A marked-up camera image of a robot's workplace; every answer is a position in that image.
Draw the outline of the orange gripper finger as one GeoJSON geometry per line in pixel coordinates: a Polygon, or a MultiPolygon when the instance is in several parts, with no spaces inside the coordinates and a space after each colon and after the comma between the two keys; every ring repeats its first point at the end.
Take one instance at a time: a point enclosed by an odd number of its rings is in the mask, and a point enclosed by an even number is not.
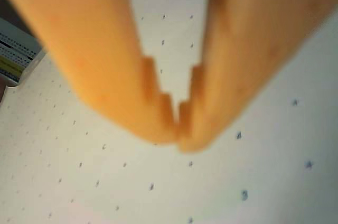
{"type": "Polygon", "coordinates": [[[149,142],[177,142],[170,96],[142,53],[129,0],[10,1],[88,106],[149,142]]]}
{"type": "Polygon", "coordinates": [[[179,148],[205,148],[332,14],[337,0],[209,0],[202,60],[180,104],[179,148]]]}

